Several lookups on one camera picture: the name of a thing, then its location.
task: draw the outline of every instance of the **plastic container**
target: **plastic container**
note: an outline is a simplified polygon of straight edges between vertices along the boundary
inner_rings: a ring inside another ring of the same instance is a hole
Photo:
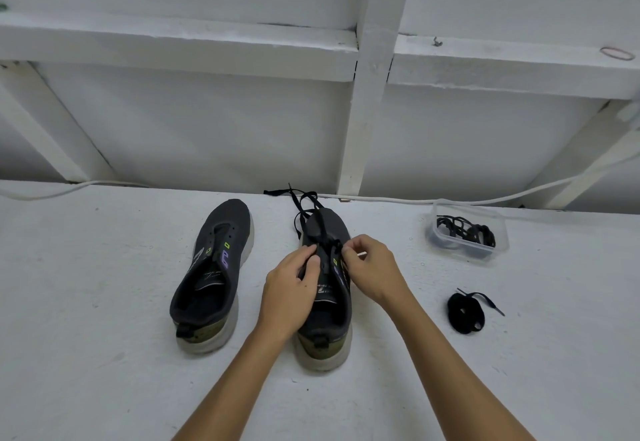
[[[438,215],[464,217],[472,224],[486,225],[493,232],[495,247],[466,241],[459,236],[451,237],[449,229],[444,225],[437,227]],[[447,200],[438,200],[433,204],[427,228],[427,240],[439,250],[448,251],[453,255],[466,259],[471,258],[483,262],[491,260],[509,249],[507,227],[504,223],[504,217],[498,211],[491,211],[478,206],[452,204]]]

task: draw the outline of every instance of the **shoe tongue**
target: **shoe tongue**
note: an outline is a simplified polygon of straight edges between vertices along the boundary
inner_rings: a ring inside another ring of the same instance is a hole
[[[212,263],[209,270],[195,282],[193,288],[195,291],[202,291],[210,286],[223,286],[225,283],[225,276],[222,274],[217,264]]]
[[[315,302],[337,305],[338,299],[335,296],[335,287],[332,285],[329,257],[323,250],[319,250],[318,255],[320,256],[320,276]]]

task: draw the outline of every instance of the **black sneaker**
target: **black sneaker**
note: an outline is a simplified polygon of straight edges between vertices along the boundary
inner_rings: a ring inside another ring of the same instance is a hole
[[[189,353],[216,350],[234,332],[238,274],[252,247],[253,219],[244,202],[227,200],[209,214],[169,310],[178,344]]]
[[[317,199],[315,192],[303,193],[298,200],[295,192],[300,190],[265,191],[277,196],[291,194],[298,207],[300,227],[294,227],[301,246],[317,244],[320,257],[320,276],[316,300],[307,320],[294,336],[296,357],[303,367],[315,371],[330,371],[347,360],[351,350],[351,281],[342,261],[342,244],[351,237],[342,219]],[[314,208],[303,210],[301,202],[309,198]],[[305,275],[305,267],[299,278]]]

